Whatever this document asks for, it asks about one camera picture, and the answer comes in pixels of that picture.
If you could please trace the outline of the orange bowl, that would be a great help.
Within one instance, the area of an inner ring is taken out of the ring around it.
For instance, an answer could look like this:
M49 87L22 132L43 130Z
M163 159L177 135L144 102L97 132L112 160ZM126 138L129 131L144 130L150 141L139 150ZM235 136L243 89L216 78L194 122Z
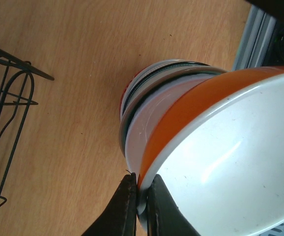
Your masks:
M181 96L146 145L138 216L160 175L202 236L255 236L284 222L284 66L215 76Z

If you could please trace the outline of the black wire dish rack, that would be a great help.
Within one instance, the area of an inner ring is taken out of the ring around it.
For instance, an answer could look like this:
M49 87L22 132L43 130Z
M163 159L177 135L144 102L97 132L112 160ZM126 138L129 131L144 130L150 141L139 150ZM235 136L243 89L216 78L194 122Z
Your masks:
M7 198L2 195L2 191L28 110L31 106L38 105L38 102L33 100L34 76L37 75L49 81L54 81L54 77L34 67L30 61L23 61L2 49L0 49L0 65L5 68L0 82L0 140L15 119L19 108L24 108L4 172L0 177L0 207L2 207L7 202Z

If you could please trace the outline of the white bowl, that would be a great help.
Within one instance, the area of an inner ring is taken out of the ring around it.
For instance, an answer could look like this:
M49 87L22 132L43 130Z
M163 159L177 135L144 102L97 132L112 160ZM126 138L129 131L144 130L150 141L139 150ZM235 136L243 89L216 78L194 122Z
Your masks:
M161 86L139 106L125 139L124 155L130 172L139 174L147 141L169 107L191 88L212 77L206 73L180 77Z

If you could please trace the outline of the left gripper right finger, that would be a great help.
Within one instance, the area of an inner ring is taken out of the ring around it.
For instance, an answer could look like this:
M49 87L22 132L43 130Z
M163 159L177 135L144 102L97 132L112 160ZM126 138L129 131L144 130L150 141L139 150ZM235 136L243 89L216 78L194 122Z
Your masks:
M179 211L163 179L157 174L147 195L149 236L198 236L199 233Z

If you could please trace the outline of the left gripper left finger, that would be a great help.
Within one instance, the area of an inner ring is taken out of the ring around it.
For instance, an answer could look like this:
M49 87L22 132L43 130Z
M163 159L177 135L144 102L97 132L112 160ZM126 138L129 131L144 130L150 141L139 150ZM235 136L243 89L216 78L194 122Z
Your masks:
M125 175L100 216L84 236L135 236L137 222L136 174Z

